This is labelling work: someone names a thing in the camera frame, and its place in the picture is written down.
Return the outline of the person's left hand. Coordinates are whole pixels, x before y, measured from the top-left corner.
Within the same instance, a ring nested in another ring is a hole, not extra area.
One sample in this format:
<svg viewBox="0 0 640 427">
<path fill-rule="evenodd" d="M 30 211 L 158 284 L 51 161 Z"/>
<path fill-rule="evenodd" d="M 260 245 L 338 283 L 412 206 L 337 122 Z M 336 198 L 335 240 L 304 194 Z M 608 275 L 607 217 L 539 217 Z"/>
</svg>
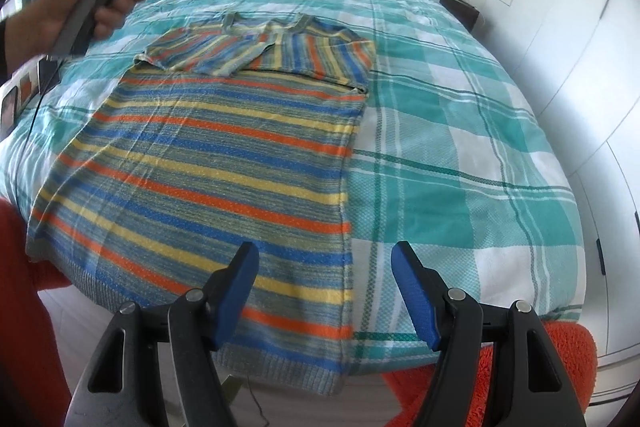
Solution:
<svg viewBox="0 0 640 427">
<path fill-rule="evenodd" d="M 79 0 L 35 0 L 1 23 L 1 79 L 47 55 Z"/>
</svg>

